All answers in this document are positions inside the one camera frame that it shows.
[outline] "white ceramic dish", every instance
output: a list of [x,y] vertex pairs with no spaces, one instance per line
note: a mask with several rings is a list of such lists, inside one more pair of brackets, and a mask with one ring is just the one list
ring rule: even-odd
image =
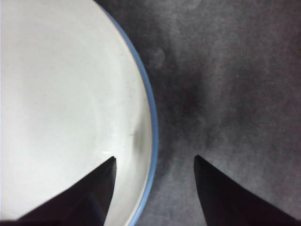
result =
[[157,148],[146,72],[100,6],[1,1],[1,219],[26,214],[114,155],[105,225],[134,225]]

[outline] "table surface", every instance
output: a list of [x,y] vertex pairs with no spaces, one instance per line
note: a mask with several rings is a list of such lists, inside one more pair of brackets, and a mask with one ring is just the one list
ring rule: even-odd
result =
[[97,0],[149,75],[157,171],[138,226],[205,226],[200,154],[301,218],[301,1]]

